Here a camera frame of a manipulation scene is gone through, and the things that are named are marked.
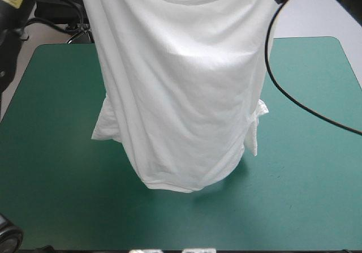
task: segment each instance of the table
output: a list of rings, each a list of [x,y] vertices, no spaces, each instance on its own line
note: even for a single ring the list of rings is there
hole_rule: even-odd
[[[338,40],[275,39],[276,78],[362,128],[362,91]],[[297,108],[266,78],[258,156],[199,192],[149,190],[122,145],[91,140],[105,96],[94,45],[37,48],[0,123],[0,210],[22,249],[362,248],[362,138]]]

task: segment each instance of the t-shirt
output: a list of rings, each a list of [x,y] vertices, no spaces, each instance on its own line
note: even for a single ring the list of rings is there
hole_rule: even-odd
[[[197,191],[256,155],[273,0],[84,3],[107,93],[92,138],[122,143],[148,188]]]

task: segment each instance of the white t-shirt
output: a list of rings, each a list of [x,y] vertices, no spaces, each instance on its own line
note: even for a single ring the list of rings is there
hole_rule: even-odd
[[[92,138],[152,189],[192,192],[256,154],[273,0],[84,0],[107,96]]]

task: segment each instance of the green table surface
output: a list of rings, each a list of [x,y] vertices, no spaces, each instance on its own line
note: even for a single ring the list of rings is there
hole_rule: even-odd
[[[362,91],[332,37],[275,39],[301,102],[362,129]],[[0,124],[0,211],[24,249],[362,248],[362,137],[290,103],[266,78],[258,156],[199,192],[149,190],[122,145],[91,140],[104,85],[94,45],[37,48]]]

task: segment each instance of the black cable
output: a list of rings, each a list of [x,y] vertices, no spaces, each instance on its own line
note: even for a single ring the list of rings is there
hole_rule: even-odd
[[[275,22],[275,19],[277,18],[278,14],[280,13],[280,11],[283,9],[283,7],[285,6],[285,4],[288,2],[285,1],[284,3],[282,3],[280,5],[280,7],[278,8],[278,10],[275,12],[273,18],[271,19],[270,21],[270,24],[269,24],[269,28],[268,28],[268,32],[266,34],[266,39],[265,39],[265,64],[266,64],[266,69],[268,70],[268,74],[270,76],[270,79],[271,81],[273,82],[273,84],[275,85],[275,87],[283,94],[285,95],[290,101],[292,101],[294,104],[296,104],[297,106],[301,107],[302,109],[306,110],[307,112],[313,114],[314,116],[332,124],[332,125],[335,125],[337,127],[340,127],[344,130],[348,130],[350,132],[353,132],[355,134],[358,134],[358,135],[361,135],[362,136],[362,131],[359,131],[359,130],[356,130],[354,128],[350,128],[350,127],[347,127],[343,124],[340,124],[334,120],[331,120],[317,112],[315,112],[314,110],[304,106],[302,103],[300,103],[298,100],[296,100],[295,98],[293,98],[291,95],[289,95],[279,84],[278,82],[276,81],[271,69],[270,69],[270,65],[269,65],[269,58],[268,58],[268,53],[269,53],[269,37],[270,37],[270,32],[272,31],[272,27],[273,27],[273,24]]]
[[[66,3],[66,4],[68,4],[73,9],[76,10],[77,16],[79,18],[79,24],[80,24],[78,28],[76,28],[76,29],[63,29],[63,28],[55,25],[53,22],[51,22],[51,21],[49,21],[47,19],[44,19],[44,18],[39,18],[39,17],[34,17],[34,18],[29,19],[27,21],[27,23],[26,23],[26,26],[34,24],[34,23],[41,23],[41,24],[45,24],[45,25],[53,28],[56,31],[66,33],[66,34],[74,34],[74,33],[79,34],[79,33],[82,33],[84,30],[89,29],[89,28],[85,28],[85,26],[84,26],[84,15],[83,15],[83,11],[82,11],[79,4],[77,4],[77,3],[73,2],[73,1],[70,1],[70,0],[59,0],[59,1],[62,1],[64,3]]]
[[[35,23],[41,23],[44,25],[47,25],[48,27],[51,27],[52,29],[62,32],[62,33],[66,33],[66,34],[73,34],[79,31],[79,29],[63,29],[57,25],[55,25],[53,22],[46,20],[44,18],[40,18],[40,17],[33,17],[30,18],[25,26],[31,25],[31,24],[35,24]]]

